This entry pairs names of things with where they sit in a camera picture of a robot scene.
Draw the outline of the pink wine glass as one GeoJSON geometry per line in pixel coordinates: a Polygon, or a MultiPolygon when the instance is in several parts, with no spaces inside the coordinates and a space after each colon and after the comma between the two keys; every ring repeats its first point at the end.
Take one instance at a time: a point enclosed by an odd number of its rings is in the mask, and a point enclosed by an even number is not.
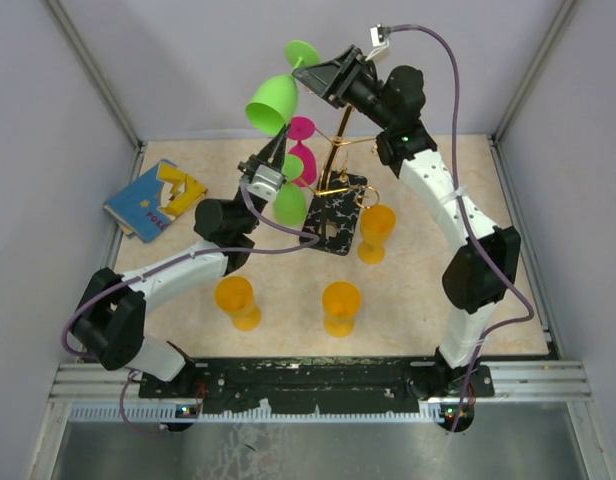
{"type": "Polygon", "coordinates": [[[295,116],[291,119],[288,138],[295,141],[289,153],[297,156],[303,163],[303,171],[294,183],[300,187],[312,186],[317,179],[317,162],[313,151],[305,144],[316,133],[316,126],[307,117],[295,116]]]}

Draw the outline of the green wine glass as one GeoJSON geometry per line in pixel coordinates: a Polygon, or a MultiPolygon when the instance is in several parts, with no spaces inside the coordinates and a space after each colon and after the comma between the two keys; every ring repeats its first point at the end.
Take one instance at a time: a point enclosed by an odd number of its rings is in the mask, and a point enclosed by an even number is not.
{"type": "Polygon", "coordinates": [[[297,108],[299,92],[293,76],[295,70],[320,62],[317,50],[303,40],[292,40],[284,48],[288,73],[275,75],[263,82],[245,107],[250,124],[260,132],[275,136],[288,125],[297,108]]]}
{"type": "Polygon", "coordinates": [[[286,177],[286,182],[273,202],[274,219],[281,225],[298,226],[306,218],[307,205],[304,193],[294,183],[302,175],[303,168],[303,162],[298,156],[285,155],[282,174],[286,177]]]}

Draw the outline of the gold wine glass rack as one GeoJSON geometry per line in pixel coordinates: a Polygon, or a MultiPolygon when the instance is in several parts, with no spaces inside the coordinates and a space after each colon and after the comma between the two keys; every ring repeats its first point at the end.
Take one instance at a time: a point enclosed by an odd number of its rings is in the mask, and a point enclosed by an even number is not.
{"type": "Polygon", "coordinates": [[[350,173],[346,166],[336,166],[342,149],[356,143],[345,139],[352,114],[351,106],[344,109],[332,136],[327,136],[306,117],[296,117],[291,123],[298,147],[314,134],[319,134],[329,143],[328,154],[320,171],[310,181],[302,177],[297,181],[300,186],[312,190],[312,199],[302,225],[304,233],[317,237],[310,247],[338,256],[349,254],[361,212],[367,208],[363,203],[364,197],[373,190],[366,177],[350,173]]]}

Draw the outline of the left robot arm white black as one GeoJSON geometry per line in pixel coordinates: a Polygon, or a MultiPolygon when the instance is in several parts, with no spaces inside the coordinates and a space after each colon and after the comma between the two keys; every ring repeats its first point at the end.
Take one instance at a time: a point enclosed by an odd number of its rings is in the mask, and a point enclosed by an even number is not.
{"type": "Polygon", "coordinates": [[[97,271],[61,334],[63,343],[75,338],[82,348],[68,347],[67,352],[94,359],[108,371],[147,373],[174,396],[189,394],[196,384],[193,361],[174,344],[147,335],[146,317],[188,289],[236,271],[255,253],[250,235],[286,182],[282,165],[288,132],[282,127],[239,164],[241,178],[233,198],[207,198],[197,205],[198,242],[124,274],[110,268],[97,271]]]}

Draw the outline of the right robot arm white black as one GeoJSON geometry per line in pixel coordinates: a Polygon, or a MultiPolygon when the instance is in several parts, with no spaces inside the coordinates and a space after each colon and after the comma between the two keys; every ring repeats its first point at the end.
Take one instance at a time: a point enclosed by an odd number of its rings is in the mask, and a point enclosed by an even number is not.
{"type": "Polygon", "coordinates": [[[298,67],[292,75],[331,106],[351,106],[379,127],[381,163],[421,198],[448,241],[454,256],[442,275],[442,288],[452,307],[438,348],[445,364],[435,370],[434,380],[442,393],[458,395],[470,383],[466,366],[480,335],[515,281],[518,232],[497,226],[455,185],[421,120],[420,70],[400,65],[381,80],[373,61],[352,46],[333,60],[298,67]]]}

